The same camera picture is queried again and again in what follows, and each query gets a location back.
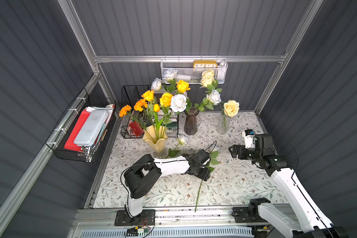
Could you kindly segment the green leafy flower stem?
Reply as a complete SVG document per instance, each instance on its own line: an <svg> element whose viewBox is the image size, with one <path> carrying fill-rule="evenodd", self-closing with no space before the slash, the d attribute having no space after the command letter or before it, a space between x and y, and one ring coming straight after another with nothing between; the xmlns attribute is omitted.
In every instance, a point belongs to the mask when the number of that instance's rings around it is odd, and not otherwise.
<svg viewBox="0 0 357 238"><path fill-rule="evenodd" d="M217 160L217 157L219 156L219 151L213 151L211 150L210 152L208 152L209 155L210 155L210 159L207 161L206 163L206 166L207 168L210 169L211 173L214 171L214 167L215 165L218 165L219 164L219 161ZM203 185L203 182L204 181L201 181L200 185L199 185L199 189L198 189L198 192L197 192L197 198L196 198L196 205L195 205L195 210L194 212L197 212L198 210L198 205L199 205L199 202L200 202L200 195L201 195L201 190L202 190L202 185Z"/></svg>

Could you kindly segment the white rose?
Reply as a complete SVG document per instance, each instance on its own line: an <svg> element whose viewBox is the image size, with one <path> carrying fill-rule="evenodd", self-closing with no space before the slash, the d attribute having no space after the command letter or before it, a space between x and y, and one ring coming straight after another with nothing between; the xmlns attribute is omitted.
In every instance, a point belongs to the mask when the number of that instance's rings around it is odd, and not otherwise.
<svg viewBox="0 0 357 238"><path fill-rule="evenodd" d="M172 112L182 113L185 110L189 110L190 108L192 108L192 102L187 96L183 94L177 94L171 98L170 109Z"/></svg>
<svg viewBox="0 0 357 238"><path fill-rule="evenodd" d="M195 104L194 108L196 112L204 112L205 109L214 110L214 107L219 105L222 101L221 93L222 89L212 89L210 93L202 99L200 104Z"/></svg>
<svg viewBox="0 0 357 238"><path fill-rule="evenodd" d="M162 79L155 78L151 84L151 90L159 91L162 88Z"/></svg>
<svg viewBox="0 0 357 238"><path fill-rule="evenodd" d="M189 139L185 135L178 135L177 145L173 149L169 149L168 157L174 158L180 153L180 147L185 146L188 143Z"/></svg>
<svg viewBox="0 0 357 238"><path fill-rule="evenodd" d="M169 86L172 83L174 84L174 86L176 85L175 78L176 78L177 72L178 72L177 69L169 68L162 74L163 88L166 91L170 91Z"/></svg>

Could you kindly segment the cream rose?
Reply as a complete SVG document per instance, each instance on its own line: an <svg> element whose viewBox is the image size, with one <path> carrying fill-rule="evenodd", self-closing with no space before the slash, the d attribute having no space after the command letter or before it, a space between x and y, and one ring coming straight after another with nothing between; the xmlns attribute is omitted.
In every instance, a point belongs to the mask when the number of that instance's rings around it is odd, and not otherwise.
<svg viewBox="0 0 357 238"><path fill-rule="evenodd" d="M222 92L221 88L218 88L219 81L216 80L214 77L206 77L202 78L200 81L201 88L206 88L206 94L210 94L213 90L217 91L218 93Z"/></svg>
<svg viewBox="0 0 357 238"><path fill-rule="evenodd" d="M237 115L240 109L240 103L235 100L229 100L223 104L223 112L228 117L234 117Z"/></svg>
<svg viewBox="0 0 357 238"><path fill-rule="evenodd" d="M202 72L202 80L213 80L214 79L214 70L211 68L206 69Z"/></svg>

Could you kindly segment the small orange rosebud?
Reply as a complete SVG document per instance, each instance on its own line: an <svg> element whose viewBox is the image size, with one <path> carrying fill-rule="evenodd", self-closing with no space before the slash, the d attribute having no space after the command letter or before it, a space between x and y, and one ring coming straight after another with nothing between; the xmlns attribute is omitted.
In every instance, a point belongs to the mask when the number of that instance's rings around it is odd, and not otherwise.
<svg viewBox="0 0 357 238"><path fill-rule="evenodd" d="M160 121L158 118L158 112L160 111L160 105L159 104L154 104L153 106L153 111L154 111L154 119L155 119L155 134L156 134L156 139L159 140L160 139Z"/></svg>

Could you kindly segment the orange rose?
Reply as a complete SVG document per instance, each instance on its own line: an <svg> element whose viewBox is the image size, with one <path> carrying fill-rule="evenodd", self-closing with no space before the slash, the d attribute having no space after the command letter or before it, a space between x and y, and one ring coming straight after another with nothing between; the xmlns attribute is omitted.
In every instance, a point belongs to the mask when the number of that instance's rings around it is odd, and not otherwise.
<svg viewBox="0 0 357 238"><path fill-rule="evenodd" d="M172 122L172 110L171 110L171 101L173 95L169 92L164 93L160 98L160 106L161 110L164 113L163 118L160 120L160 126L166 127L168 124Z"/></svg>
<svg viewBox="0 0 357 238"><path fill-rule="evenodd" d="M155 126L153 106L154 106L154 104L157 104L157 102L156 102L156 99L154 96L154 90L146 91L145 93L143 93L141 95L141 97L148 102L148 108L150 109L150 112L152 113L152 119L153 119L152 126Z"/></svg>
<svg viewBox="0 0 357 238"><path fill-rule="evenodd" d="M189 84L186 81L179 80L177 83L177 90L179 93L185 93L190 90Z"/></svg>

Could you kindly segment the red leather wallet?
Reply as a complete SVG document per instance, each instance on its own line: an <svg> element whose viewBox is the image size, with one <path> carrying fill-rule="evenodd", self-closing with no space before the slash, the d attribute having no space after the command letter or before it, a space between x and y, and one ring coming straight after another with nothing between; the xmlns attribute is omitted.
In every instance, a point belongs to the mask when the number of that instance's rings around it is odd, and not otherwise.
<svg viewBox="0 0 357 238"><path fill-rule="evenodd" d="M132 138L142 138L144 135L140 124L132 120L129 121L127 131Z"/></svg>

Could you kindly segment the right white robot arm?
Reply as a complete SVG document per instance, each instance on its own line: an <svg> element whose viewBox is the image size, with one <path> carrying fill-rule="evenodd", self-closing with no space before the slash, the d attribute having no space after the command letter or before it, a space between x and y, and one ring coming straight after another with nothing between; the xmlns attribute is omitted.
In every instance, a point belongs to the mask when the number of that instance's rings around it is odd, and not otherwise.
<svg viewBox="0 0 357 238"><path fill-rule="evenodd" d="M347 238L343 227L338 227L320 210L299 181L294 169L284 156L277 155L269 134L243 132L244 145L233 145L233 158L250 160L266 171L287 198L297 219L293 220L277 209L267 198L249 202L247 210L251 221L265 220L286 238Z"/></svg>

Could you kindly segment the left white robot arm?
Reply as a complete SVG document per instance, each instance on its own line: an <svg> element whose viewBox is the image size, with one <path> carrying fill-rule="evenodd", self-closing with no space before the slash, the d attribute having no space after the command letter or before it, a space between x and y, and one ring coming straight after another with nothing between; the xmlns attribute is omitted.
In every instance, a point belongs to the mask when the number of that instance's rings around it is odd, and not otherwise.
<svg viewBox="0 0 357 238"><path fill-rule="evenodd" d="M144 155L121 174L121 184L128 192L125 205L127 214L133 218L142 213L144 196L161 177L182 174L207 181L211 173L207 167L210 160L210 153L203 149L194 155L182 154L169 159L153 158L150 154Z"/></svg>

